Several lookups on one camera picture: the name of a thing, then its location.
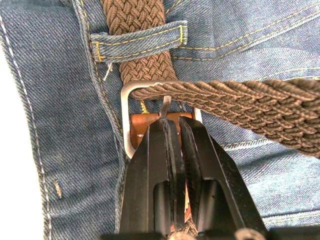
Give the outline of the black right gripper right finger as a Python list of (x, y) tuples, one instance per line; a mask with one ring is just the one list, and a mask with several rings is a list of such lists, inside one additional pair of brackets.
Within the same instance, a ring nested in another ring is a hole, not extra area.
[(195, 119), (179, 119), (193, 223), (200, 235), (265, 237), (268, 231), (235, 161)]

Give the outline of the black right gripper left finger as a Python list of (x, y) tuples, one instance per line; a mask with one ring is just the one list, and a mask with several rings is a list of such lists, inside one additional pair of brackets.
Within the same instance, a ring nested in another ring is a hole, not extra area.
[(186, 171), (174, 121), (151, 123), (125, 177), (120, 233), (159, 233), (185, 224)]

